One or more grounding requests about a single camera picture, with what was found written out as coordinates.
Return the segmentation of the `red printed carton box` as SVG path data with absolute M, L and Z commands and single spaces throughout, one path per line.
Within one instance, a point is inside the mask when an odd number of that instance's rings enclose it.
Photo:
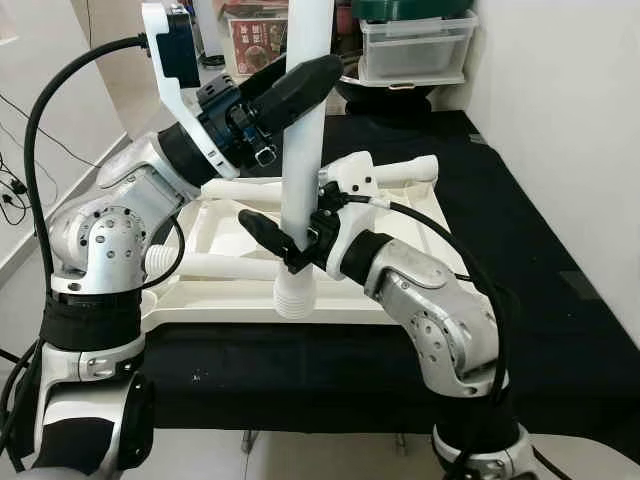
M 225 70 L 243 81 L 268 67 L 285 50 L 287 3 L 246 0 L 220 10 Z

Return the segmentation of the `clear plastic storage box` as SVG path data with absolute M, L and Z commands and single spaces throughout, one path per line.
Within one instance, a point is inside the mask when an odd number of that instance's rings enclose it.
M 462 84 L 468 45 L 479 24 L 471 10 L 456 18 L 361 20 L 358 82 L 371 87 Z

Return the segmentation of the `black round bowl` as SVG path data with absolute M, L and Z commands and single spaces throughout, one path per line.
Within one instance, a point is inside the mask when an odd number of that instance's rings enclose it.
M 346 101 L 348 114 L 379 116 L 416 116 L 433 111 L 429 99 L 436 86 L 367 86 L 360 82 L 358 64 L 352 63 L 335 84 L 335 91 Z

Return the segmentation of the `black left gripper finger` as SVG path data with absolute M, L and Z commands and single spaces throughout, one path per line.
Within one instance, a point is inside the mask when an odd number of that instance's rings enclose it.
M 280 55 L 279 58 L 271 61 L 266 67 L 243 79 L 238 86 L 239 93 L 241 93 L 243 99 L 256 99 L 256 97 L 261 96 L 262 93 L 273 87 L 285 73 L 287 73 L 287 55 Z
M 343 72 L 344 64 L 338 55 L 323 55 L 287 68 L 273 87 L 256 97 L 257 127 L 270 134 L 291 127 L 325 101 Z

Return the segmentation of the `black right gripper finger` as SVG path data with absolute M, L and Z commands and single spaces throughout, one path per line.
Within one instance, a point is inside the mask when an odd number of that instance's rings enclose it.
M 305 268 L 303 251 L 268 215 L 253 210 L 239 210 L 238 223 L 260 247 L 278 257 L 288 273 L 300 273 Z

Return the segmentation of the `black table cloth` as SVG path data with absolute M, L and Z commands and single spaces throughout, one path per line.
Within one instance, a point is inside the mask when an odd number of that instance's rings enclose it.
M 637 381 L 623 358 L 634 343 L 465 113 L 329 116 L 323 151 L 326 161 L 367 151 L 379 165 L 438 156 L 449 229 L 515 297 L 504 340 L 518 420 L 639 453 Z M 143 374 L 160 428 L 429 433 L 449 415 L 393 323 L 163 323 L 147 334 Z

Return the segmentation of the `dark green lid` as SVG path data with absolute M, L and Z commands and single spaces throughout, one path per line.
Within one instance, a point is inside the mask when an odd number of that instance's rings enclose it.
M 349 0 L 352 15 L 371 23 L 460 17 L 476 0 Z

